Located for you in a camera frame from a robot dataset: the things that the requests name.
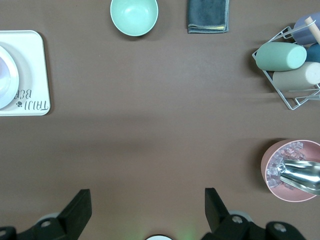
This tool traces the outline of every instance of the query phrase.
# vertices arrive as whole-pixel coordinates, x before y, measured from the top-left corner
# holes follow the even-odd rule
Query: plate
[[[11,55],[0,46],[0,109],[15,98],[19,88],[19,74]]]

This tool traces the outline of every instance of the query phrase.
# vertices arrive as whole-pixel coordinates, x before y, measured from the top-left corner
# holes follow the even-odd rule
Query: blue cup
[[[320,45],[318,43],[311,45],[306,50],[306,62],[320,63]]]
[[[306,25],[305,20],[308,17],[311,17],[312,20],[316,20],[314,24],[320,29],[320,12],[315,12],[299,18],[299,20],[295,23],[293,29],[296,29],[301,26],[305,26]],[[315,37],[313,36],[313,34],[311,33],[308,27],[298,30],[294,32],[292,35],[293,35],[293,39],[299,45],[308,45],[308,44],[317,43],[317,40],[315,39]]]

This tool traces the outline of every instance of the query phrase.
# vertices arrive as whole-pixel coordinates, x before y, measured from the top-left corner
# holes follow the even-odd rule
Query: screw
[[[51,222],[49,221],[49,220],[47,220],[47,221],[44,221],[43,223],[41,223],[41,227],[42,228],[45,228],[45,227],[47,227],[47,226],[49,226],[51,224]]]
[[[281,223],[275,223],[274,225],[274,228],[282,233],[286,232],[287,229],[285,226],[283,226]]]
[[[242,219],[239,216],[233,216],[232,221],[235,222],[236,224],[242,224]]]

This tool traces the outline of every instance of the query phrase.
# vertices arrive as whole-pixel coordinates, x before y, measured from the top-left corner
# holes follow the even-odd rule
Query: pink bowl
[[[303,202],[310,199],[313,199],[317,195],[307,193],[298,188],[289,189],[285,187],[283,184],[276,187],[269,187],[267,184],[267,166],[273,157],[273,155],[282,147],[289,145],[294,142],[302,142],[303,149],[301,149],[301,153],[305,155],[307,161],[319,162],[320,163],[320,144],[310,140],[282,140],[271,147],[264,153],[261,161],[261,173],[269,190],[279,199],[282,199],[287,202]]]

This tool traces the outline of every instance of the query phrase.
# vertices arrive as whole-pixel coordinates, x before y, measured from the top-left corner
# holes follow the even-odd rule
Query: mint green bowl
[[[156,0],[112,0],[111,19],[120,32],[141,36],[149,32],[158,19]]]

